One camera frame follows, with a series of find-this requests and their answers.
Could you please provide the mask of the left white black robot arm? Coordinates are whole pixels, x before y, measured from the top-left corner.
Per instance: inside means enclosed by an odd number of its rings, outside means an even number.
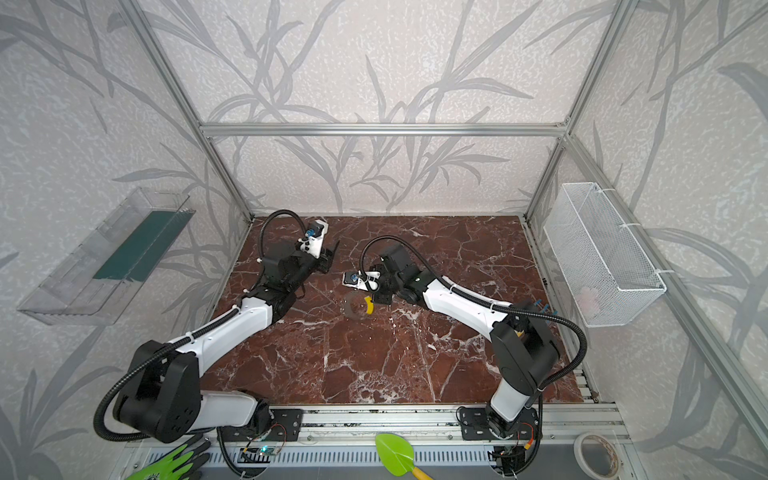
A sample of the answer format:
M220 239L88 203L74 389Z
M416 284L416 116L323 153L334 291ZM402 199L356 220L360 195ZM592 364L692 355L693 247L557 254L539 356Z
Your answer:
M264 259L260 279L228 311L175 340L141 345L128 372L99 403L96 433L115 442L171 443L219 427L263 431L265 401L239 391L207 391L201 378L239 344L282 319L305 281L330 270L335 253L309 242L286 245L281 257Z

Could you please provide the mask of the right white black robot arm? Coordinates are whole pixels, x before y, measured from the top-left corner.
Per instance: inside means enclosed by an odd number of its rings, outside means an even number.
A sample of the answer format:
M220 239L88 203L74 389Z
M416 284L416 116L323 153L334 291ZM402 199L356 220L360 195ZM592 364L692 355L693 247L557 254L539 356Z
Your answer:
M501 380L486 415L495 436L510 436L560 358L546 321L527 304L496 302L419 268L402 245L386 249L362 285L373 292L375 302L386 303L397 295L459 321L491 343Z

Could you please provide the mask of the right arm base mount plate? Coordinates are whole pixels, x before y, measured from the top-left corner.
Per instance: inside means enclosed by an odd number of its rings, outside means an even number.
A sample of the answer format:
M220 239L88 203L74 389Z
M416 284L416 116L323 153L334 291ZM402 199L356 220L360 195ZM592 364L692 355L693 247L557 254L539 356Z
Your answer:
M486 407L459 406L456 419L463 440L531 440L536 438L535 428L540 423L535 408L524 408L514 421L503 420Z

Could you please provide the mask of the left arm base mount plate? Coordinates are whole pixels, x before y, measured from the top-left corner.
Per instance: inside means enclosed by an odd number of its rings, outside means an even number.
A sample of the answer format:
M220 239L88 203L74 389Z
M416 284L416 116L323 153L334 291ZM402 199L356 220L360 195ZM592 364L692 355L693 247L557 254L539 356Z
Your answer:
M280 443L296 442L304 411L299 408L267 409L255 414L255 439Z

